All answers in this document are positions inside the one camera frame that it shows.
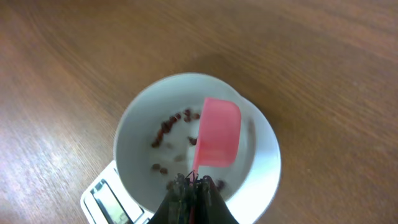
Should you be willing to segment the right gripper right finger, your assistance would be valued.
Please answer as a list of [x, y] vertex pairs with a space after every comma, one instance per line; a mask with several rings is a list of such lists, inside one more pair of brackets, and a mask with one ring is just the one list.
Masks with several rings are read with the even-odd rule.
[[204, 176], [195, 187], [194, 224], [238, 224], [210, 176]]

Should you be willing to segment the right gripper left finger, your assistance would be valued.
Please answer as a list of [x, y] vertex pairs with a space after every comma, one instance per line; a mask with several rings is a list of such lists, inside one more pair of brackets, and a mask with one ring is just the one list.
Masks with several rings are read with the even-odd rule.
[[190, 178], [177, 174], [148, 224], [189, 224], [193, 208], [193, 186]]

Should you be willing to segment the pink measuring scoop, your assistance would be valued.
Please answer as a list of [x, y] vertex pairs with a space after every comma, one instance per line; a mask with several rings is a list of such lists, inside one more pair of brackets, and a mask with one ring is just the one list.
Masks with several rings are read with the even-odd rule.
[[226, 100], [205, 98], [192, 165], [194, 174], [199, 167], [228, 167], [236, 160], [241, 132], [241, 111]]

